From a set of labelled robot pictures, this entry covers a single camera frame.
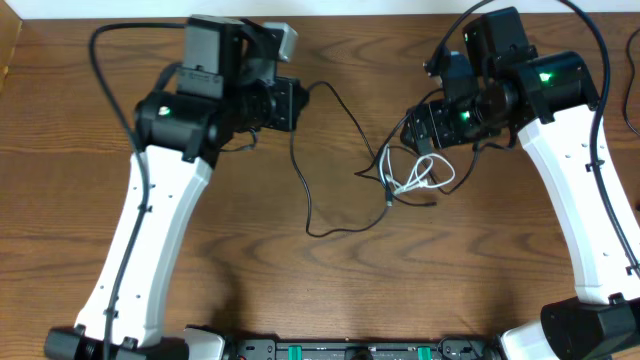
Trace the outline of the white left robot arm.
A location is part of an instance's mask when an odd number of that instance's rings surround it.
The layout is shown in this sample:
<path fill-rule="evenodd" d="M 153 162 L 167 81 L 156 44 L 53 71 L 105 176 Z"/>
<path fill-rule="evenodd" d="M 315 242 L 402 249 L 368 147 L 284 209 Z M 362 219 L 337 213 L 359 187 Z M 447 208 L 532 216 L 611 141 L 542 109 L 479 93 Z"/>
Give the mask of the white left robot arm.
<path fill-rule="evenodd" d="M 225 359 L 215 332 L 166 336 L 166 300 L 193 210 L 237 133 L 291 132 L 309 95 L 281 77 L 297 32 L 282 22 L 194 15 L 184 55 L 167 65 L 124 126 L 132 145 L 124 207 L 99 279 L 71 327 L 54 327 L 50 359 Z"/>

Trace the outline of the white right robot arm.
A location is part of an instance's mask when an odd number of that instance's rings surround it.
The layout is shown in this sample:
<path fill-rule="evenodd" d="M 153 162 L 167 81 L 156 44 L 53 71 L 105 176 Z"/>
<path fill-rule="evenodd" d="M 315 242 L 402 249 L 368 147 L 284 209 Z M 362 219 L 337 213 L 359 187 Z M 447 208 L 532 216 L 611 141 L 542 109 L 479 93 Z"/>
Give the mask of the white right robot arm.
<path fill-rule="evenodd" d="M 480 5 L 456 21 L 465 53 L 439 44 L 425 65 L 440 100 L 411 108 L 401 140 L 417 161 L 404 191 L 434 187 L 443 149 L 481 152 L 502 131 L 533 161 L 569 250 L 573 298 L 544 306 L 510 329 L 486 359 L 607 359 L 639 343 L 639 226 L 607 147 L 607 87 L 596 87 L 572 51 L 542 56 L 518 11 Z"/>

